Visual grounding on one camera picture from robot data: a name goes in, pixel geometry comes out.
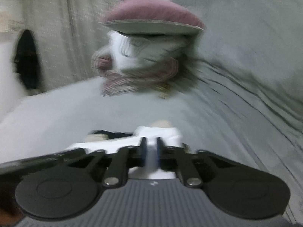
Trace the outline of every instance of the pillow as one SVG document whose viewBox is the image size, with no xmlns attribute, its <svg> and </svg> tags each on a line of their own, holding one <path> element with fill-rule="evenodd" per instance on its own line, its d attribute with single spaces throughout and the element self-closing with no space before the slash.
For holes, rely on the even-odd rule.
<svg viewBox="0 0 303 227">
<path fill-rule="evenodd" d="M 188 43 L 186 36 L 134 36 L 108 33 L 113 70 L 125 75 L 156 72 L 161 61 L 178 57 Z"/>
<path fill-rule="evenodd" d="M 168 0 L 124 0 L 102 23 L 125 34 L 191 35 L 204 29 L 194 14 Z"/>
</svg>

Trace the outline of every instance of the white curtain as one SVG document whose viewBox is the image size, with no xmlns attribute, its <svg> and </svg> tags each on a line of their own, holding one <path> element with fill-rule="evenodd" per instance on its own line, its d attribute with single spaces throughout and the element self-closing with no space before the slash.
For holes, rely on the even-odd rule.
<svg viewBox="0 0 303 227">
<path fill-rule="evenodd" d="M 23 0 L 25 25 L 34 32 L 44 88 L 93 77 L 91 56 L 108 39 L 98 21 L 120 0 Z"/>
</svg>

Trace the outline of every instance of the black round pad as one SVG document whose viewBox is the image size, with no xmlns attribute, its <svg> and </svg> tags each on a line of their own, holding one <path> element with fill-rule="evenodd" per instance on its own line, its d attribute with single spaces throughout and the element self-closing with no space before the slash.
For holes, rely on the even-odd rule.
<svg viewBox="0 0 303 227">
<path fill-rule="evenodd" d="M 96 199 L 96 182 L 84 169 L 56 166 L 25 177 L 15 190 L 17 204 L 41 220 L 75 217 Z"/>
<path fill-rule="evenodd" d="M 290 199 L 288 186 L 278 177 L 237 167 L 222 169 L 205 191 L 224 212 L 256 220 L 282 214 Z"/>
</svg>

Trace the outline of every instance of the plush toy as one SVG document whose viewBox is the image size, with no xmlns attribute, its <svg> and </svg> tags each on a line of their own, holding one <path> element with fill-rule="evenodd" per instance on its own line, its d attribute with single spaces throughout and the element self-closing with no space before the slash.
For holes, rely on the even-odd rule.
<svg viewBox="0 0 303 227">
<path fill-rule="evenodd" d="M 126 35 L 108 33 L 109 44 L 92 57 L 92 66 L 105 82 L 102 94 L 113 96 L 139 89 L 156 88 L 166 98 L 167 80 L 178 73 L 178 61 L 188 43 L 183 35 Z"/>
</svg>

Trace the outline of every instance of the gray bedsheet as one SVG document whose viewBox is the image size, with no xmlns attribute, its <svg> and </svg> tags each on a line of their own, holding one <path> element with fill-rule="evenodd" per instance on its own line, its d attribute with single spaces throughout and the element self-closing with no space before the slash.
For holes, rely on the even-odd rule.
<svg viewBox="0 0 303 227">
<path fill-rule="evenodd" d="M 207 149 L 286 181 L 285 217 L 303 222 L 303 0 L 173 0 L 207 25 L 167 100 L 100 96 L 93 78 L 25 98 L 0 124 L 0 162 L 65 149 L 94 129 L 169 120 Z"/>
</svg>

